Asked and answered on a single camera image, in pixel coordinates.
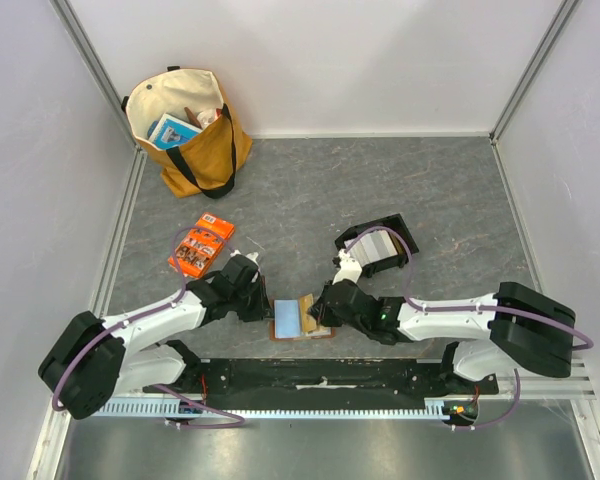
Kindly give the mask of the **black card box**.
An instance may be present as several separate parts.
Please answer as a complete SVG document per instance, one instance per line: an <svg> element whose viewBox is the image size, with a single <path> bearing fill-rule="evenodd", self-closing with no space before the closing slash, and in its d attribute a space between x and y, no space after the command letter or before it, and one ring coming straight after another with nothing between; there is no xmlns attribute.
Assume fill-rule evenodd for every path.
<svg viewBox="0 0 600 480"><path fill-rule="evenodd" d="M396 213L349 227L334 244L338 251L350 248L349 254L360 263L362 275L371 278L388 269L403 268L409 262L401 241L411 255L419 252L402 215Z"/></svg>

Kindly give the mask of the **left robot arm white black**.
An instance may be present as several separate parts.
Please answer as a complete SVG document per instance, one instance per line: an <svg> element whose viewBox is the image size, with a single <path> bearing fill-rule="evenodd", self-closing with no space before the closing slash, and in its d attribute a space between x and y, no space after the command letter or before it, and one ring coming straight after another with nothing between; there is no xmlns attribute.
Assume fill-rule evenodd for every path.
<svg viewBox="0 0 600 480"><path fill-rule="evenodd" d="M195 356L174 335L235 314L243 322L271 314L255 253L234 253L224 267L187 282L175 294L134 311L77 314L42 361L38 375L55 411L85 419L111 397L144 387L196 388Z"/></svg>

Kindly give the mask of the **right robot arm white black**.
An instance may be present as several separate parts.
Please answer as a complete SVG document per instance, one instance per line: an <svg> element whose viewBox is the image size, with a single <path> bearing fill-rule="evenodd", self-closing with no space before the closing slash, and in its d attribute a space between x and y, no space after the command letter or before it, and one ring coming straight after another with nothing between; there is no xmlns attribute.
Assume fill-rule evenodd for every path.
<svg viewBox="0 0 600 480"><path fill-rule="evenodd" d="M548 378L571 374L574 311L516 282L480 297L426 302L375 298L342 280L327 283L308 312L323 326L349 326L383 345L449 339L437 377L453 394L517 368Z"/></svg>

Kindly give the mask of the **brown leather card holder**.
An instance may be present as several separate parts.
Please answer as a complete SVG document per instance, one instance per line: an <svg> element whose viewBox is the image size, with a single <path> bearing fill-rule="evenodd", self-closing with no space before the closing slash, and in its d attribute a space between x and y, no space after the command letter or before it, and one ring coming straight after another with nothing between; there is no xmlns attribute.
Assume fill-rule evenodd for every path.
<svg viewBox="0 0 600 480"><path fill-rule="evenodd" d="M325 327L309 313L314 296L307 294L295 300L274 300L269 335L273 341L301 341L333 338L335 331Z"/></svg>

